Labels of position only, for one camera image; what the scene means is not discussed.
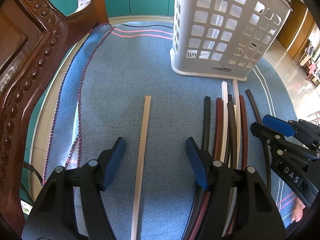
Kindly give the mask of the right hand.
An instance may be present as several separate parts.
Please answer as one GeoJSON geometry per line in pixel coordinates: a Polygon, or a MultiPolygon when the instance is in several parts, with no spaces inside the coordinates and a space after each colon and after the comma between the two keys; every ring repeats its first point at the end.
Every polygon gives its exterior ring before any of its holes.
{"type": "Polygon", "coordinates": [[[299,222],[303,217],[303,210],[304,209],[305,209],[305,205],[303,204],[303,202],[299,198],[297,198],[295,205],[294,205],[294,208],[291,213],[291,222],[290,223],[299,222]]]}

